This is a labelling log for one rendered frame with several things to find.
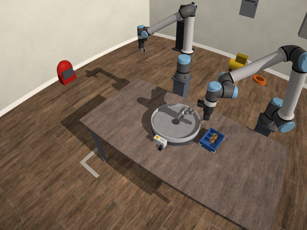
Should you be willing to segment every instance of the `l-shaped floor marking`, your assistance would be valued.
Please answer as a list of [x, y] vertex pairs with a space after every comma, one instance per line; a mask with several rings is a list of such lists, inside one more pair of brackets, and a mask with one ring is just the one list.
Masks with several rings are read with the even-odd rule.
[[97, 148], [95, 148], [92, 152], [89, 153], [83, 160], [80, 161], [80, 163], [94, 176], [94, 177], [99, 177], [98, 173], [95, 172], [88, 164], [85, 162], [90, 159], [91, 156], [93, 156], [97, 152]]

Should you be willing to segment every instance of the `wooden tabletop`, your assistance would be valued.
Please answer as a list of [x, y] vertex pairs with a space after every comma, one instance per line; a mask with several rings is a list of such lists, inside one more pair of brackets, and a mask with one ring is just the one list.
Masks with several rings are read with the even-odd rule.
[[195, 142], [167, 145], [159, 151], [152, 141], [151, 115], [170, 103], [203, 114], [196, 102], [136, 79], [80, 121], [126, 157], [205, 207], [249, 230], [269, 230], [281, 195], [288, 149], [213, 112], [201, 128], [212, 127], [225, 135], [215, 154]]

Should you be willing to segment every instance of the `copper cylindrical part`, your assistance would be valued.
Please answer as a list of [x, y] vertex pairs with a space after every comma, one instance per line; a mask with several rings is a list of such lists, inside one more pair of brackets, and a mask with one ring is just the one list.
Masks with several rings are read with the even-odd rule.
[[215, 141], [214, 137], [211, 137], [209, 142], [212, 144]]

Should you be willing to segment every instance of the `beige wall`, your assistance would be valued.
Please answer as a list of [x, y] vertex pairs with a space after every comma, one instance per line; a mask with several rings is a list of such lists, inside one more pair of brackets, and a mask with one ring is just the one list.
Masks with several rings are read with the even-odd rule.
[[73, 66], [137, 36], [149, 0], [0, 2], [0, 110]]
[[[150, 25], [175, 13], [187, 0], [150, 1]], [[307, 40], [298, 31], [307, 11], [306, 0], [260, 0], [255, 18], [239, 15], [241, 0], [197, 1], [194, 42], [226, 53], [238, 52], [255, 61], [277, 51], [280, 46], [298, 45], [307, 50]], [[176, 36], [176, 23], [159, 33]], [[290, 76], [291, 62], [270, 69]]]

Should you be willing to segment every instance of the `circular tray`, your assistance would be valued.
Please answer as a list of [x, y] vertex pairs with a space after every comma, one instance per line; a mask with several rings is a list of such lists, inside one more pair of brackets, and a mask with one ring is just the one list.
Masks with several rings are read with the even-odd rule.
[[198, 135], [199, 119], [197, 112], [186, 105], [166, 104], [152, 114], [151, 129], [167, 140], [168, 145], [185, 145]]

